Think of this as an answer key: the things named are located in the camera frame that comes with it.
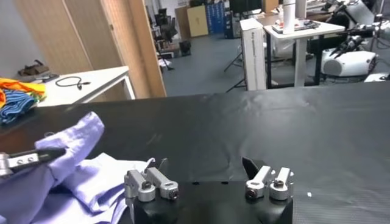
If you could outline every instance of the crumpled cloth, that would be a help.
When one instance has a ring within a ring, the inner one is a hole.
[[[4,90],[17,90],[24,93],[29,93],[37,99],[43,99],[46,97],[46,87],[41,83],[25,83],[14,79],[6,79],[0,77],[0,108],[6,103]]]
[[[0,107],[0,124],[8,124],[14,121],[19,115],[27,112],[35,103],[30,95],[16,90],[4,89],[6,103]]]
[[[126,209],[124,175],[130,169],[142,172],[148,164],[105,153],[82,161],[61,184],[69,191],[50,193],[32,223],[118,223]]]
[[[37,149],[65,148],[66,153],[49,164],[25,169],[0,180],[0,216],[8,224],[30,223],[42,208],[49,191],[75,171],[103,131],[102,121],[91,112],[75,126],[37,141]]]

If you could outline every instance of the white desk leg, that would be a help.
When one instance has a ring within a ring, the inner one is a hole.
[[[297,39],[296,46],[294,87],[305,85],[307,38]]]
[[[126,99],[128,100],[134,100],[135,95],[133,92],[132,84],[130,83],[129,76],[125,76],[123,79],[123,88],[124,88],[124,94],[126,95]]]

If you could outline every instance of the tripod stand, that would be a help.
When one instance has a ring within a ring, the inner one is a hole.
[[[247,87],[245,77],[243,79],[241,79],[236,85],[234,85],[230,89],[228,89],[226,92],[228,93],[235,88],[243,88],[243,87],[245,87],[245,88]]]
[[[232,65],[235,65],[235,66],[238,66],[238,67],[243,67],[242,65],[235,64],[236,60],[237,60],[240,56],[242,56],[242,55],[243,55],[243,53],[240,52],[240,53],[232,60],[232,62],[230,62],[229,65],[224,69],[224,72],[226,72]]]

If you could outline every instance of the light blue cloth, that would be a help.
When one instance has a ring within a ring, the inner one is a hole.
[[[103,153],[83,160],[103,129],[98,116],[89,113],[77,125],[36,142],[37,149],[66,148],[66,153],[0,180],[0,224],[118,223],[126,208],[124,175],[130,169],[142,172],[154,159],[118,161]]]
[[[124,175],[129,169],[141,172],[147,165],[118,161],[104,153],[82,161],[61,184],[70,192],[49,194],[32,223],[118,223],[126,208]]]
[[[0,180],[0,216],[8,224],[30,223],[37,215],[48,192],[74,172],[91,152],[104,131],[95,113],[89,113],[75,126],[35,143],[37,149],[65,148],[65,155]]]

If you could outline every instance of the white box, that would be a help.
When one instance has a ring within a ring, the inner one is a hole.
[[[239,23],[247,89],[266,89],[263,25],[253,18],[241,20]]]

